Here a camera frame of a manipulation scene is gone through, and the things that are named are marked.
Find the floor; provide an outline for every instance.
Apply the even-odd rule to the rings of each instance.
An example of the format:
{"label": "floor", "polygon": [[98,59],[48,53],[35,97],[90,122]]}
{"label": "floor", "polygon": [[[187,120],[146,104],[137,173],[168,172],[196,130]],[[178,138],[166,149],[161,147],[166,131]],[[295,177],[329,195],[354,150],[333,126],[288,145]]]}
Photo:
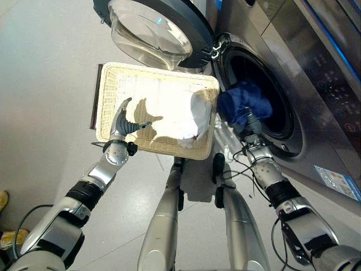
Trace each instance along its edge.
{"label": "floor", "polygon": [[[0,229],[13,229],[32,206],[64,196],[99,159],[101,150],[90,145],[95,132],[89,129],[98,63],[136,62],[113,44],[110,29],[101,25],[87,0],[6,0],[0,10],[0,59],[0,189],[11,196]],[[231,157],[240,146],[230,135],[218,124],[213,152]],[[142,151],[129,160],[83,228],[85,243],[69,270],[136,270],[171,164],[170,156]],[[186,164],[178,269],[230,267],[224,210],[215,208],[212,198],[211,165],[212,156]],[[231,163],[231,168],[242,166]],[[257,192],[253,195],[248,179],[238,176],[235,182],[256,218],[271,270],[280,270],[270,243],[274,210]],[[359,217],[292,182],[343,244],[360,249]],[[24,226],[31,229],[44,211]],[[279,231],[275,240],[281,250]]]}

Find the woven basket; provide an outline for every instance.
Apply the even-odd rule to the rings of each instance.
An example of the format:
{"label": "woven basket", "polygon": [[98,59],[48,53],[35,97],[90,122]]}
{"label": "woven basket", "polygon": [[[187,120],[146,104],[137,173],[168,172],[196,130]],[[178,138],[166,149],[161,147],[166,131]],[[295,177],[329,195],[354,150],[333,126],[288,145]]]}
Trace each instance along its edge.
{"label": "woven basket", "polygon": [[127,107],[126,117],[129,121],[136,123],[163,121],[157,116],[148,114],[146,99],[151,98],[154,101],[155,97],[159,97],[157,98],[159,105],[161,103],[164,106],[166,103],[166,106],[176,108],[176,105],[181,103],[179,95],[182,94],[182,91],[197,93],[212,105],[209,129],[200,139],[194,140],[192,148],[181,147],[175,138],[156,137],[157,131],[152,127],[127,135],[125,141],[133,141],[140,150],[144,151],[195,160],[206,159],[212,145],[216,100],[219,91],[218,81],[212,76],[171,72],[122,63],[105,64],[100,79],[96,120],[97,139],[101,142],[108,141],[114,115],[126,98],[132,97],[133,99]]}

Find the cable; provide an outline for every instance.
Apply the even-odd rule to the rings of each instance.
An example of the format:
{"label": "cable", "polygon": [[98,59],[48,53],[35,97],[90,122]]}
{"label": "cable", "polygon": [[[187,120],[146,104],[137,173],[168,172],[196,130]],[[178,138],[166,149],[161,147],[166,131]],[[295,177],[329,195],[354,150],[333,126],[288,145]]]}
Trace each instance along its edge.
{"label": "cable", "polygon": [[[264,198],[266,201],[268,201],[269,203],[271,203],[270,200],[264,195],[264,193],[263,193],[262,190],[260,189],[261,186],[259,185],[258,180],[257,180],[257,178],[255,177],[254,172],[253,172],[253,170],[252,170],[253,164],[254,164],[256,161],[261,160],[262,158],[260,158],[260,159],[258,159],[258,160],[255,159],[255,161],[253,162],[253,164],[252,164],[251,166],[248,166],[248,165],[246,165],[246,164],[238,161],[237,158],[236,158],[236,155],[237,155],[237,154],[243,152],[244,147],[246,147],[246,146],[243,145],[243,148],[242,148],[240,151],[234,153],[232,158],[233,158],[233,160],[236,161],[237,163],[239,163],[239,164],[243,165],[244,167],[246,167],[246,169],[243,170],[243,171],[241,171],[241,172],[239,172],[239,171],[232,171],[232,170],[230,170],[230,171],[224,171],[224,172],[221,174],[221,178],[222,178],[223,180],[228,180],[228,179],[234,178],[234,177],[242,174],[243,176],[248,177],[248,178],[253,182],[253,186],[257,188],[258,192],[263,196],[263,198]],[[251,171],[253,178],[251,178],[249,175],[245,174],[246,171]],[[235,175],[231,175],[231,176],[229,176],[229,177],[224,178],[224,174],[225,174],[225,173],[229,173],[229,172],[235,173]]]}
{"label": "cable", "polygon": [[105,142],[91,142],[92,145],[96,146],[96,147],[100,147],[100,148],[103,148],[104,147],[104,144]]}
{"label": "cable", "polygon": [[274,240],[274,234],[275,234],[275,228],[276,228],[276,225],[278,223],[278,221],[280,221],[279,218],[276,219],[276,221],[273,223],[273,226],[272,226],[272,231],[271,231],[271,243],[272,243],[272,248],[273,248],[273,251],[275,252],[277,258],[285,265],[284,267],[288,267],[289,269],[293,270],[293,271],[304,271],[304,270],[300,270],[300,269],[297,269],[295,267],[292,267],[290,266],[288,263],[287,263],[287,250],[286,250],[286,261],[284,261],[281,256],[278,254],[277,252],[277,249],[276,249],[276,246],[275,246],[275,240]]}
{"label": "cable", "polygon": [[26,213],[26,215],[23,217],[23,219],[21,219],[20,223],[19,223],[19,226],[17,226],[17,229],[15,231],[15,235],[14,235],[14,238],[12,239],[12,253],[14,254],[14,258],[15,260],[17,260],[19,258],[19,255],[17,254],[17,251],[16,251],[16,238],[17,238],[17,235],[19,233],[19,230],[22,226],[22,224],[24,223],[25,219],[28,218],[28,216],[34,212],[36,209],[39,209],[39,208],[43,208],[43,207],[52,207],[53,205],[52,204],[42,204],[42,205],[38,205],[38,206],[35,206],[34,208],[32,208],[29,212]]}

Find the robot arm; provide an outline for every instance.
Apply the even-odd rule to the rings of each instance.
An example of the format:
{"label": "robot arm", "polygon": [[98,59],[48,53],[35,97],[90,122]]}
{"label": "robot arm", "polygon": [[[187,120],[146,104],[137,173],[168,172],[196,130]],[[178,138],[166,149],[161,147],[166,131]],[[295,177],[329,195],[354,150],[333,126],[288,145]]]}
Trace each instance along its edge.
{"label": "robot arm", "polygon": [[246,155],[260,187],[281,221],[285,240],[294,258],[316,271],[361,270],[360,252],[340,246],[328,223],[285,178],[266,144],[258,137],[261,123],[250,112],[243,134]]}
{"label": "robot arm", "polygon": [[133,156],[137,151],[137,145],[126,143],[125,136],[152,124],[135,124],[126,120],[126,107],[130,101],[131,98],[120,105],[99,162],[84,174],[30,232],[21,247],[22,257],[11,267],[11,271],[65,270],[73,263],[83,244],[81,228],[89,220],[90,212],[110,186],[116,173],[127,162],[129,155]]}

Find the front-load washing machine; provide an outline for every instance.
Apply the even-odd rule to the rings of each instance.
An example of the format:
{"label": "front-load washing machine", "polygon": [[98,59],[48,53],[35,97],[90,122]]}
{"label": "front-load washing machine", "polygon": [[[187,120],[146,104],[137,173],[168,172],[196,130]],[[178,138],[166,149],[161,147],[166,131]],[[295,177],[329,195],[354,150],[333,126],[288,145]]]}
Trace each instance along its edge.
{"label": "front-load washing machine", "polygon": [[282,170],[359,214],[360,4],[338,0],[94,0],[115,44],[156,68],[209,63],[222,91],[250,77],[274,113]]}

